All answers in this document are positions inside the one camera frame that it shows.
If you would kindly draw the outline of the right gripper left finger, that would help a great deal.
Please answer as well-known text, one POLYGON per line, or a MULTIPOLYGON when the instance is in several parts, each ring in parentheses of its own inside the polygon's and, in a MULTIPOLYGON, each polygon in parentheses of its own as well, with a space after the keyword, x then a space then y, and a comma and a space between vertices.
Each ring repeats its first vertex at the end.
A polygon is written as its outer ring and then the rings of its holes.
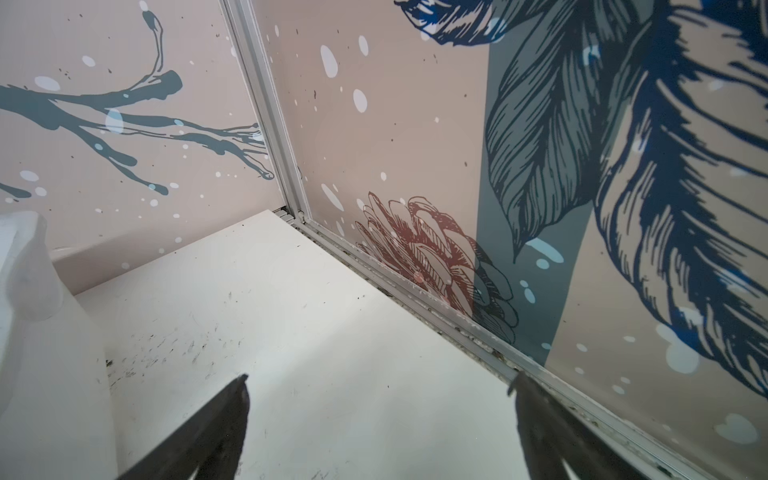
POLYGON ((232 380, 119 479, 233 479, 247 432, 247 379, 232 380))

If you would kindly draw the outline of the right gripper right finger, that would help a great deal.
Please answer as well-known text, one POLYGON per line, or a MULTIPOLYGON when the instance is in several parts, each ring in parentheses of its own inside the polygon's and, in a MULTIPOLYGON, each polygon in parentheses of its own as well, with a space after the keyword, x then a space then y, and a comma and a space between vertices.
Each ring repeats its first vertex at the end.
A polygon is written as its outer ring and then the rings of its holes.
POLYGON ((529 476, 535 480, 631 480, 645 476, 524 373, 509 385, 529 476))

